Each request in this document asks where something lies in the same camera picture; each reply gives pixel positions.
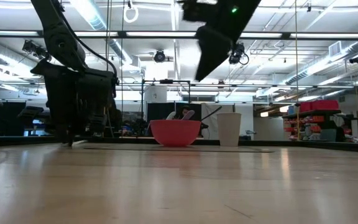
pink bowl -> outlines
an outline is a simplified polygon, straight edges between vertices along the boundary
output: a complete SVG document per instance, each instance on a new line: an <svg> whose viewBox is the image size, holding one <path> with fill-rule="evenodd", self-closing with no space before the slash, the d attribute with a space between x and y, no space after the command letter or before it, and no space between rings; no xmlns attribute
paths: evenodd
<svg viewBox="0 0 358 224"><path fill-rule="evenodd" d="M161 145L183 147L193 143L200 131L200 121L154 120L150 121L153 136Z"/></svg>

white cup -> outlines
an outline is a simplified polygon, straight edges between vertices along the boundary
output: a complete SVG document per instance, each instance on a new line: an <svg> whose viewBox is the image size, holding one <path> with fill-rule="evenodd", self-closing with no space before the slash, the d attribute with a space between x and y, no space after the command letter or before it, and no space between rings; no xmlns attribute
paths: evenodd
<svg viewBox="0 0 358 224"><path fill-rule="evenodd" d="M218 132L221 146L236 147L239 145L241 114L219 113Z"/></svg>

person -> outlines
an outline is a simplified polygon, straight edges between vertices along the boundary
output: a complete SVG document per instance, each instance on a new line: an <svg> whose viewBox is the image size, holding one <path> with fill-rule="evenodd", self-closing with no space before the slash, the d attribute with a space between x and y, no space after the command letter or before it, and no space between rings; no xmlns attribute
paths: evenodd
<svg viewBox="0 0 358 224"><path fill-rule="evenodd" d="M183 106L180 108L179 111L174 111L172 113L170 113L167 117L167 119L182 119L187 112L189 112L191 109L188 106Z"/></svg>

ventilation duct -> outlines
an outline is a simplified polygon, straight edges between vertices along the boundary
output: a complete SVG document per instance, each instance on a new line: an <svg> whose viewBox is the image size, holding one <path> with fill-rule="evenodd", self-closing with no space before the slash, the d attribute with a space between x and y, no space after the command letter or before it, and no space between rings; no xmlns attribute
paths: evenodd
<svg viewBox="0 0 358 224"><path fill-rule="evenodd" d="M303 78L306 78L310 75L318 73L332 66L333 62L337 62L338 60L347 60L358 56L358 42L340 41L330 46L329 49L330 49L329 53L324 54L312 60L311 62L307 63L306 65L304 65L299 69L298 73L294 71L288 74L287 76L288 78L286 78L284 81L279 83L279 85L291 85L296 81L299 81ZM258 90L257 97L271 95L272 93L274 93L279 89L280 89L279 87L271 87L271 88L266 88L264 90Z"/></svg>
<svg viewBox="0 0 358 224"><path fill-rule="evenodd" d="M99 7L93 0L70 0L71 5L81 14L85 21L94 30L107 30L106 21L102 17ZM112 51L122 60L123 64L131 64L131 57L122 49L116 39L108 40L108 45Z"/></svg>
<svg viewBox="0 0 358 224"><path fill-rule="evenodd" d="M10 65L13 72L20 75L24 72L30 74L37 62L0 45L0 65Z"/></svg>

green light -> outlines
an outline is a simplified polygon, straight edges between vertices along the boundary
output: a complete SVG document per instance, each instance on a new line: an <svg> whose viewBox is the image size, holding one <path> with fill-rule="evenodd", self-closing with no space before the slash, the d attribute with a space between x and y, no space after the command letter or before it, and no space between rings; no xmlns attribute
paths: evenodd
<svg viewBox="0 0 358 224"><path fill-rule="evenodd" d="M237 8L237 6L234 6L233 9L231 10L231 13L236 13L237 10L239 10L239 8Z"/></svg>

